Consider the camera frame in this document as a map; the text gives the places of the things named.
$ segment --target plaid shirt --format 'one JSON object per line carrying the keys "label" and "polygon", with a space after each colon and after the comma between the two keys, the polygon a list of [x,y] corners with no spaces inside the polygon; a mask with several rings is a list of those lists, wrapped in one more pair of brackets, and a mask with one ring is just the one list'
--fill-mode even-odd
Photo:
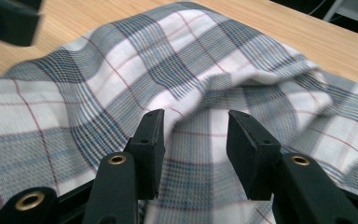
{"label": "plaid shirt", "polygon": [[226,154],[228,110],[252,114],[282,152],[317,160],[358,195],[358,84],[193,3],[108,23],[0,77],[0,207],[30,187],[59,195],[95,177],[142,115],[165,110],[166,155],[146,223],[273,223]]}

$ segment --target light wood grain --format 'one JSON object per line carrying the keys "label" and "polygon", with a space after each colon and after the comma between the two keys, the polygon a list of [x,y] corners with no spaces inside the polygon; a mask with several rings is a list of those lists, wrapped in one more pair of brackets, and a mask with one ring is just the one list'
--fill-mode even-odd
{"label": "light wood grain", "polygon": [[[0,42],[0,76],[13,64],[43,57],[110,21],[144,12],[173,0],[45,0],[34,45]],[[268,0],[198,0],[201,5],[240,21],[299,50],[322,69],[358,82],[358,34]]]}

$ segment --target plaid cloth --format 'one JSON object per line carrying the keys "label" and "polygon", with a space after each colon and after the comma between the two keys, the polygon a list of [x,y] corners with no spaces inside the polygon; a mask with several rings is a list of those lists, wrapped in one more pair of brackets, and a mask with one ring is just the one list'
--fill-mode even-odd
{"label": "plaid cloth", "polygon": [[248,201],[227,159],[229,109],[358,195],[358,84],[208,8],[175,3],[0,77],[0,207],[30,187],[62,195],[91,180],[158,108],[167,153],[159,198],[142,203],[145,223],[274,222],[271,203]]}

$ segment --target metal leg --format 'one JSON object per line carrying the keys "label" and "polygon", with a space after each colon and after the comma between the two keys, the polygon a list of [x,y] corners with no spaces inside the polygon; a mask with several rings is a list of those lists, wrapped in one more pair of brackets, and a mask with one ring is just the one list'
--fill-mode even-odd
{"label": "metal leg", "polygon": [[330,7],[328,12],[324,16],[324,21],[330,21],[343,2],[344,0],[336,0],[336,2]]}

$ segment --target cloth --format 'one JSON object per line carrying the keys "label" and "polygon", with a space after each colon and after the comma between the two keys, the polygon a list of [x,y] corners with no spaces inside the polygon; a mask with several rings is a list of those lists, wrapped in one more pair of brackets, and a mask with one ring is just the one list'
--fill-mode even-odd
{"label": "cloth", "polygon": [[108,23],[0,77],[0,207],[31,187],[90,181],[144,113],[165,110],[159,198],[145,223],[273,223],[227,159],[228,110],[358,195],[358,84],[193,3]]}

